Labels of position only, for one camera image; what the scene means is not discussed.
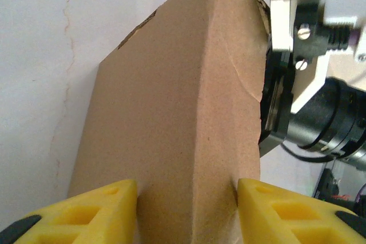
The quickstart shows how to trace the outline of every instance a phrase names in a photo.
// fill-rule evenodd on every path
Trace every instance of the black cable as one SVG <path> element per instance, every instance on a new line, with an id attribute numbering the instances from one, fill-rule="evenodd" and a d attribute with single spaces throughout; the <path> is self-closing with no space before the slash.
<path id="1" fill-rule="evenodd" d="M 335 160 L 335 157 L 331 157 L 330 155 L 326 155 L 324 157 L 303 157 L 302 155 L 295 154 L 289 147 L 287 147 L 283 143 L 281 143 L 281 148 L 296 159 L 309 163 L 327 163 Z"/>

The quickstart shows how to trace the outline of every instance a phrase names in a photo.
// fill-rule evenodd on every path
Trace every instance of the black cylinder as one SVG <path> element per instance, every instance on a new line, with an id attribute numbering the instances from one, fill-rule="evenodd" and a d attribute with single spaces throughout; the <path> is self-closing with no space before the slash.
<path id="1" fill-rule="evenodd" d="M 286 139 L 366 170 L 365 92 L 338 79 L 326 79 L 313 98 L 291 114 Z"/>

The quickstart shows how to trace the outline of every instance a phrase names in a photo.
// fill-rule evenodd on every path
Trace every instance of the torn cardboard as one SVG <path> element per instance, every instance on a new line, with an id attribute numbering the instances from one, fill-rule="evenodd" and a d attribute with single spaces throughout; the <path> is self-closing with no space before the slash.
<path id="1" fill-rule="evenodd" d="M 137 242 L 240 243 L 266 42 L 257 0 L 168 0 L 101 63 L 69 195 L 133 178 Z"/>

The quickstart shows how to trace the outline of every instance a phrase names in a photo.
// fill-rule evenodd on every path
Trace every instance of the screw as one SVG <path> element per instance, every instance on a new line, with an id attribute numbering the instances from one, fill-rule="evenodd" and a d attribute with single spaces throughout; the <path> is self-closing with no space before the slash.
<path id="1" fill-rule="evenodd" d="M 303 71 L 308 67 L 308 61 L 306 59 L 297 61 L 295 64 L 296 70 Z"/>
<path id="2" fill-rule="evenodd" d="M 310 37 L 311 30 L 309 24 L 301 24 L 299 30 L 297 31 L 297 37 L 301 40 L 306 40 Z"/>
<path id="3" fill-rule="evenodd" d="M 357 59 L 359 62 L 365 62 L 366 61 L 366 54 L 360 54 Z"/>

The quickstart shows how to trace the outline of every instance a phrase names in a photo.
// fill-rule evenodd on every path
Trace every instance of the brown cardboard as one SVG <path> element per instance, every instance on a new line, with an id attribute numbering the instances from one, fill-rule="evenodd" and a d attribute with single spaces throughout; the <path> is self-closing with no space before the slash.
<path id="1" fill-rule="evenodd" d="M 142 243 L 240 243 L 259 178 L 266 31 L 257 0 L 168 0 L 100 65 L 71 180 L 138 182 Z"/>

